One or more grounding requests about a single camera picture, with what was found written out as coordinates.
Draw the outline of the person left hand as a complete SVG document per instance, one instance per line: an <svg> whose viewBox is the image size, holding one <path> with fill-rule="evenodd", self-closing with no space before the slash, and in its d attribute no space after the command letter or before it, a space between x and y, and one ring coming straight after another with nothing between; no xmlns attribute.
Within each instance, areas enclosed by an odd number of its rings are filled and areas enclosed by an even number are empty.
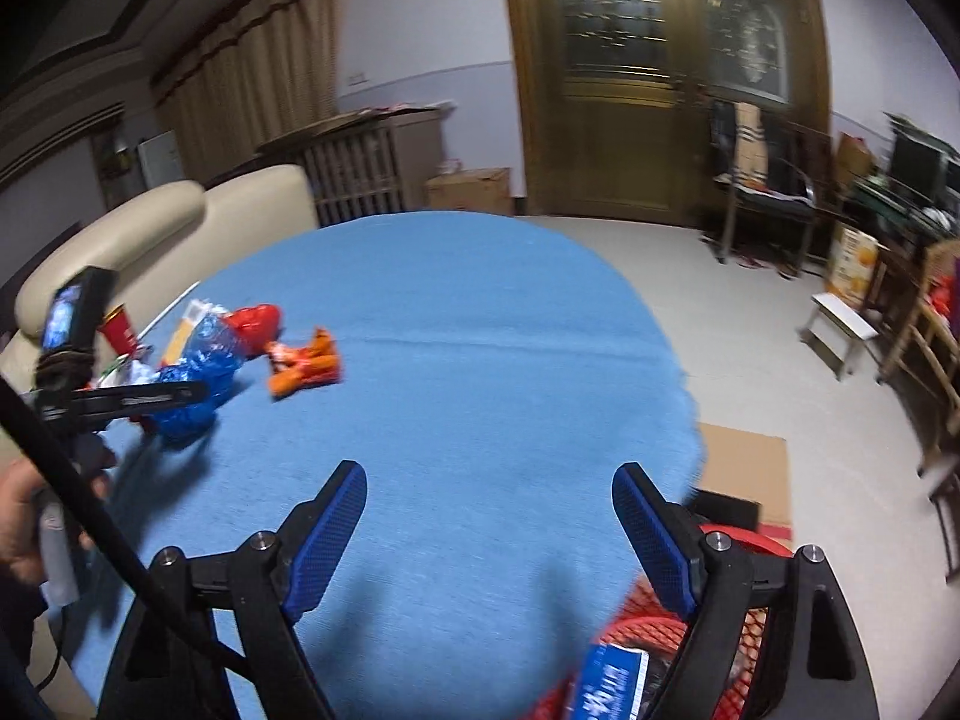
<svg viewBox="0 0 960 720"><path fill-rule="evenodd" d="M13 460L2 472L2 571L33 587L46 582L46 569L36 535L36 497L46 488L43 475L26 457Z"/></svg>

